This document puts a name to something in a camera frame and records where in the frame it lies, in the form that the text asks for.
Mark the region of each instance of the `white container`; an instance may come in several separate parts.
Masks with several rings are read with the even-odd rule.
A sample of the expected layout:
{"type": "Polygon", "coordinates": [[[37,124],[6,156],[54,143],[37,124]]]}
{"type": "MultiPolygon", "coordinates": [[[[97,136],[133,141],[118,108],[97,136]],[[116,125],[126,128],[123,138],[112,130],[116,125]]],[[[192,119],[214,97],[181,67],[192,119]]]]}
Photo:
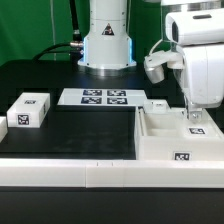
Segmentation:
{"type": "Polygon", "coordinates": [[[7,132],[6,117],[0,117],[0,142],[3,140],[7,132]]]}
{"type": "Polygon", "coordinates": [[[7,111],[8,126],[39,128],[49,108],[49,93],[23,93],[7,111]]]}
{"type": "Polygon", "coordinates": [[[135,148],[137,160],[223,161],[224,135],[206,110],[194,124],[184,109],[147,100],[136,110],[135,148]]]}

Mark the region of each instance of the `black table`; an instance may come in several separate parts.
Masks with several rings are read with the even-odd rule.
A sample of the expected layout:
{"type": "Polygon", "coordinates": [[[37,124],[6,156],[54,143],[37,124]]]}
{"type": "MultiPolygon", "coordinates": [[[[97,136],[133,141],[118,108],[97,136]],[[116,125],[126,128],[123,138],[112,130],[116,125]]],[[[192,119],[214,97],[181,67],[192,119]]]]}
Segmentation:
{"type": "MultiPolygon", "coordinates": [[[[70,62],[8,62],[0,68],[0,115],[6,115],[22,92],[49,92],[51,109],[41,128],[32,130],[29,135],[27,130],[10,128],[0,144],[0,157],[135,159],[133,108],[83,110],[78,107],[58,107],[58,99],[63,88],[144,89],[149,98],[165,98],[170,106],[183,107],[183,95],[169,73],[167,71],[165,81],[152,86],[141,64],[136,70],[124,71],[116,78],[98,78],[80,71],[75,63],[70,62]],[[99,126],[96,133],[102,137],[105,127],[109,126],[112,131],[104,136],[105,141],[109,137],[117,142],[103,142],[94,137],[91,147],[83,145],[81,151],[71,151],[75,143],[64,147],[63,141],[68,136],[66,133],[74,127],[82,127],[80,135],[83,138],[85,133],[91,136],[86,132],[85,125],[82,126],[82,121],[89,116],[94,116],[90,127],[97,126],[103,116],[104,122],[109,117],[112,120],[119,119],[117,125],[123,128],[121,132],[125,134],[118,139],[114,135],[118,126],[114,122],[107,122],[104,127],[99,126]],[[74,117],[79,118],[76,126],[69,122],[74,117]],[[55,131],[58,126],[64,130],[61,135],[55,131]],[[53,140],[60,145],[59,148],[55,149],[53,140]],[[120,140],[125,140],[123,146],[119,144],[120,140]],[[28,151],[28,146],[34,142],[32,151],[28,151]],[[107,146],[107,153],[104,150],[89,150],[94,148],[92,146],[98,149],[107,146]],[[114,146],[118,146],[119,150],[113,150],[114,146]]],[[[221,130],[224,128],[223,111],[223,105],[209,110],[221,130]]],[[[223,201],[223,189],[1,187],[0,223],[223,223],[223,201]]]]}

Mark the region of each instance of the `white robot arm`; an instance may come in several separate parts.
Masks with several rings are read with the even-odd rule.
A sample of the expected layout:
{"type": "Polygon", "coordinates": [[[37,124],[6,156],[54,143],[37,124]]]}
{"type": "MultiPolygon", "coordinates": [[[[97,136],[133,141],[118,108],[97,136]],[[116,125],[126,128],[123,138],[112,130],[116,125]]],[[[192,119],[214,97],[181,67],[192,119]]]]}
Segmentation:
{"type": "Polygon", "coordinates": [[[185,96],[188,118],[194,122],[200,121],[203,108],[218,107],[224,98],[224,9],[221,3],[217,0],[162,0],[163,40],[170,41],[173,47],[168,52],[151,52],[145,57],[146,73],[154,83],[163,79],[161,64],[167,63],[174,69],[185,96]]]}

